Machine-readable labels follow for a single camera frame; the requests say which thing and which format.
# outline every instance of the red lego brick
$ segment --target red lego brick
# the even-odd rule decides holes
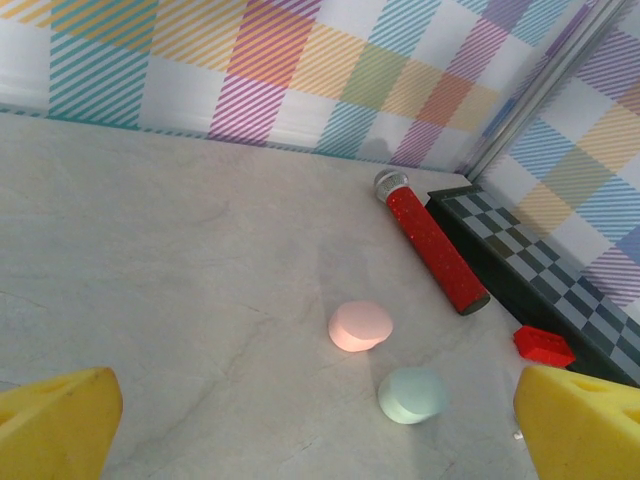
[[[566,367],[576,357],[560,335],[525,325],[513,335],[523,358],[552,367]]]

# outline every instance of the silver mesh top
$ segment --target silver mesh top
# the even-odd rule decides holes
[[[391,195],[391,192],[401,187],[409,186],[409,178],[402,172],[394,170],[393,168],[385,168],[378,175],[376,175],[373,181],[373,188],[376,191],[376,197],[378,200],[385,202],[387,197]]]

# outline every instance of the checkered board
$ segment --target checkered board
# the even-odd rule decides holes
[[[480,187],[442,203],[634,381],[640,325]]]

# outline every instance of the red glitter cylinder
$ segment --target red glitter cylinder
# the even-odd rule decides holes
[[[469,315],[484,307],[489,293],[413,191],[398,188],[386,202],[456,311]]]

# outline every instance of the colorful plaid wall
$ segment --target colorful plaid wall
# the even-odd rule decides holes
[[[0,110],[454,170],[580,5],[0,0]]]
[[[640,323],[640,5],[480,183]]]

